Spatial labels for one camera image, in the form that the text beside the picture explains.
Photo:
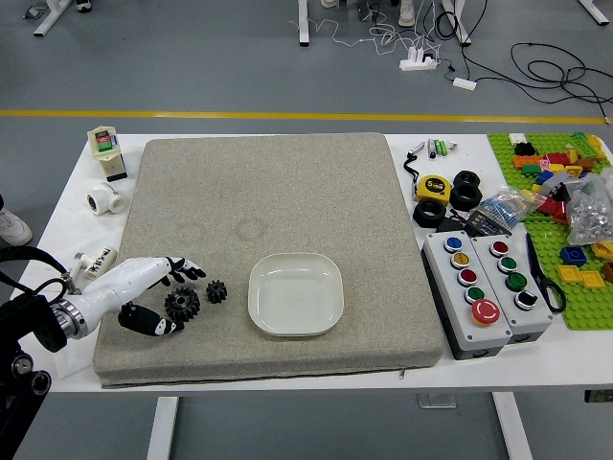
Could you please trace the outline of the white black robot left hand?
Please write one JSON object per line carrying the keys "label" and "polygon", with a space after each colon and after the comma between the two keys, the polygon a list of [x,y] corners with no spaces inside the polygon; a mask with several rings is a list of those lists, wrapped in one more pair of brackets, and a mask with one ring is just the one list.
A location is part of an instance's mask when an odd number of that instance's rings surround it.
{"label": "white black robot left hand", "polygon": [[158,283],[170,286],[185,278],[198,280],[206,273],[189,259],[170,257],[130,258],[104,273],[81,294],[65,295],[57,307],[70,318],[68,337],[80,339],[92,333],[109,312],[119,312],[123,305],[139,297]]}

